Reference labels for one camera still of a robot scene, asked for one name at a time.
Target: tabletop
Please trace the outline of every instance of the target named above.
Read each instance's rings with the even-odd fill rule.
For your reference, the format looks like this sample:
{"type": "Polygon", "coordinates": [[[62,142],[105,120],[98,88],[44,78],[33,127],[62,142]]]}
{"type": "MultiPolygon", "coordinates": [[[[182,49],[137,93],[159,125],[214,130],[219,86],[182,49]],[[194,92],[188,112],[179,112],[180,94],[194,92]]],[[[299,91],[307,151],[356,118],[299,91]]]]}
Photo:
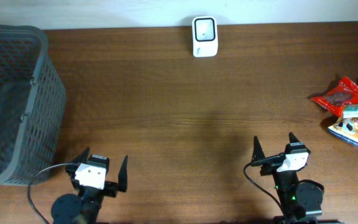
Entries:
{"type": "MultiPolygon", "coordinates": [[[[218,26],[215,57],[194,58],[191,27],[47,30],[67,91],[56,163],[86,147],[110,158],[128,190],[105,198],[108,223],[269,220],[275,202],[242,173],[253,137],[266,156],[293,132],[311,150],[300,179],[325,186],[322,219],[358,223],[358,148],[326,131],[330,112],[309,100],[358,79],[358,22],[218,26]]],[[[272,177],[249,175],[276,195],[272,177]]],[[[63,169],[32,189],[37,208],[75,193],[63,169]]],[[[41,223],[25,187],[0,186],[0,223],[41,223]]]]}

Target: gray bin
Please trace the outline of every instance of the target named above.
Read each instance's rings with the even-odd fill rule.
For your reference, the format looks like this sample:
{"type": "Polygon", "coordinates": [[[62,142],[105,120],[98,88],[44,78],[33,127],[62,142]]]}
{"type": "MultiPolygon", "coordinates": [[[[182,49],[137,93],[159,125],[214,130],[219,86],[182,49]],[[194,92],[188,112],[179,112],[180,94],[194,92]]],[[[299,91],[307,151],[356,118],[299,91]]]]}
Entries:
{"type": "Polygon", "coordinates": [[[53,164],[66,92],[47,52],[40,29],[0,26],[0,185],[26,185],[53,164]]]}

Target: red chip bag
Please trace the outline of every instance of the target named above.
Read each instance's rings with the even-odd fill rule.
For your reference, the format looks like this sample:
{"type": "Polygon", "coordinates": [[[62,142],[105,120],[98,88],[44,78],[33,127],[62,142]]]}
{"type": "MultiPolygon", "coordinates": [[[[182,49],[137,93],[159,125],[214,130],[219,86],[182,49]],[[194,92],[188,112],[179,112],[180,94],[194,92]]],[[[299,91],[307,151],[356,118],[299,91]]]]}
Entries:
{"type": "Polygon", "coordinates": [[[358,86],[349,78],[344,77],[333,90],[324,96],[313,97],[311,100],[341,117],[345,105],[358,104],[358,86]]]}

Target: white wall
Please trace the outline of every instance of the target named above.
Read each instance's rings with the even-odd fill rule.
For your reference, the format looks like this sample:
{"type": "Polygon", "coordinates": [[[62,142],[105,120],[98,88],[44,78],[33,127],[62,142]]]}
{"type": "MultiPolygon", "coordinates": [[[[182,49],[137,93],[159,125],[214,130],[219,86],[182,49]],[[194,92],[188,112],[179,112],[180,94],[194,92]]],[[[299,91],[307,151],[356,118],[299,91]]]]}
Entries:
{"type": "Polygon", "coordinates": [[[41,29],[358,21],[358,0],[0,0],[0,24],[41,29]]]}

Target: wire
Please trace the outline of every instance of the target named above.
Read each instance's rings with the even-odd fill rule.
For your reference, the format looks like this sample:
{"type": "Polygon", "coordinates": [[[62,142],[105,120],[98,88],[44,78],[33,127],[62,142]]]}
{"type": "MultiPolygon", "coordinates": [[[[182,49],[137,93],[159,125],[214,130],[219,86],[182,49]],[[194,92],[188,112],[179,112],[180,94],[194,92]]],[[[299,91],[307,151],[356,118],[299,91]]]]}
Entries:
{"type": "Polygon", "coordinates": [[[56,167],[62,167],[62,166],[70,166],[70,165],[73,165],[73,166],[78,166],[78,164],[76,163],[73,163],[73,162],[66,162],[66,163],[62,163],[62,164],[56,164],[56,165],[53,165],[53,166],[50,166],[50,167],[47,167],[43,170],[41,170],[40,172],[38,172],[37,174],[35,174],[29,184],[27,185],[27,199],[30,203],[30,206],[31,208],[36,212],[36,214],[42,219],[42,221],[44,221],[45,224],[49,224],[48,220],[40,213],[40,211],[38,211],[38,209],[35,207],[33,201],[31,200],[31,196],[30,196],[30,190],[31,190],[31,185],[32,183],[34,182],[34,180],[43,172],[45,171],[48,171],[50,169],[53,169],[53,168],[56,168],[56,167]]]}
{"type": "Polygon", "coordinates": [[[289,223],[288,218],[287,218],[287,216],[285,215],[284,210],[283,210],[283,207],[281,206],[280,202],[279,202],[271,193],[267,192],[267,190],[263,189],[261,186],[259,186],[257,183],[255,183],[255,182],[247,175],[246,169],[247,169],[250,165],[251,165],[251,163],[248,163],[248,164],[244,167],[243,172],[244,172],[245,177],[249,180],[249,182],[251,182],[251,184],[254,184],[255,187],[257,187],[259,190],[265,192],[267,195],[269,195],[269,196],[276,202],[276,204],[278,205],[278,207],[280,207],[281,212],[283,213],[283,216],[284,216],[285,221],[286,221],[287,223],[289,223]]]}

